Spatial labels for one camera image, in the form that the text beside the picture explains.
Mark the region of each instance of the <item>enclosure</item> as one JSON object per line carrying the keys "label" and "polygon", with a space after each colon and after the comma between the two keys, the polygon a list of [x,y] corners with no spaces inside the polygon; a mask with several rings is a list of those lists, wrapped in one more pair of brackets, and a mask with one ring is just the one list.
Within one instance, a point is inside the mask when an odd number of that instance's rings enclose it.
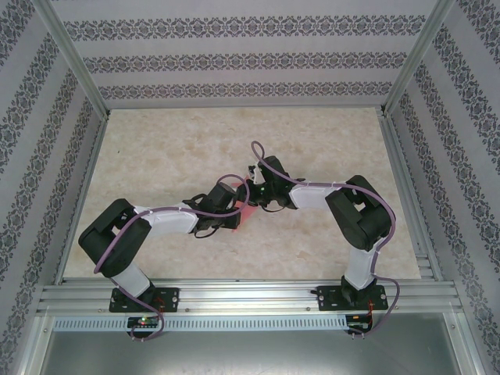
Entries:
{"label": "enclosure", "polygon": [[[0,373],[500,373],[498,0],[0,6]],[[259,210],[144,243],[177,312],[131,342],[78,237],[116,198],[244,177],[254,140],[293,178],[362,174],[387,200],[391,317],[357,340],[353,311],[320,311],[348,261],[329,212]]]}

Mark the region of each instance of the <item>beige floor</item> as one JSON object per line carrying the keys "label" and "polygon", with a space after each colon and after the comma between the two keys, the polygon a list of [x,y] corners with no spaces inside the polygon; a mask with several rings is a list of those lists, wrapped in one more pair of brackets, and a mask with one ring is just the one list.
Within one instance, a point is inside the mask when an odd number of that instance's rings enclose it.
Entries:
{"label": "beige floor", "polygon": [[[252,140],[293,177],[331,182],[365,176],[398,217],[377,272],[420,278],[374,109],[114,110],[77,237],[114,199],[175,204],[208,192],[223,174],[244,176],[255,162]],[[135,260],[150,277],[324,279],[342,276],[348,249],[330,212],[259,210],[234,233],[146,240]],[[75,239],[65,276],[90,277],[93,268]]]}

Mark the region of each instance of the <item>patterned wallpaper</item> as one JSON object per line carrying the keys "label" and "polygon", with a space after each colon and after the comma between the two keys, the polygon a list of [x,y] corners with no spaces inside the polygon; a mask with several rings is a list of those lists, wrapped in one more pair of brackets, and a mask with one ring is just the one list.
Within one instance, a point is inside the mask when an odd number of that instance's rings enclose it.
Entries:
{"label": "patterned wallpaper", "polygon": [[110,109],[379,105],[435,0],[54,1]]}
{"label": "patterned wallpaper", "polygon": [[499,6],[459,0],[392,119],[445,276],[486,373],[500,373]]}
{"label": "patterned wallpaper", "polygon": [[0,4],[0,374],[51,284],[100,124],[25,0]]}

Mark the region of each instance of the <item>black mounting plate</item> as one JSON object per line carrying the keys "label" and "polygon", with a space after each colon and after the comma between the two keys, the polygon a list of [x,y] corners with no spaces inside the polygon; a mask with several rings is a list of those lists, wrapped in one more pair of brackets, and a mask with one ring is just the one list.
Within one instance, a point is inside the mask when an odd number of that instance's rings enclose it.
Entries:
{"label": "black mounting plate", "polygon": [[375,285],[371,288],[366,297],[352,305],[342,295],[340,285],[322,285],[316,288],[314,294],[317,296],[320,311],[355,311],[368,310],[370,300],[373,303],[373,310],[387,310],[389,308],[387,295],[382,285]]}
{"label": "black mounting plate", "polygon": [[[178,287],[157,287],[150,306],[161,313],[176,313],[179,305]],[[117,287],[112,290],[109,302],[111,313],[150,313],[151,310],[129,299]]]}

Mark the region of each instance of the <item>wallpaper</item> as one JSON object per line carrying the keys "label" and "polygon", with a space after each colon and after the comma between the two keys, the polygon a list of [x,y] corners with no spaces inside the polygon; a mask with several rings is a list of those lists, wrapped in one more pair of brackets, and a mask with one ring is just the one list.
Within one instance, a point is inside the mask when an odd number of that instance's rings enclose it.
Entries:
{"label": "wallpaper", "polygon": [[100,124],[24,0],[0,4],[0,374],[16,365],[51,284]]}
{"label": "wallpaper", "polygon": [[457,1],[391,115],[486,373],[500,373],[499,26],[495,2]]}
{"label": "wallpaper", "polygon": [[380,105],[434,3],[52,2],[110,109]]}

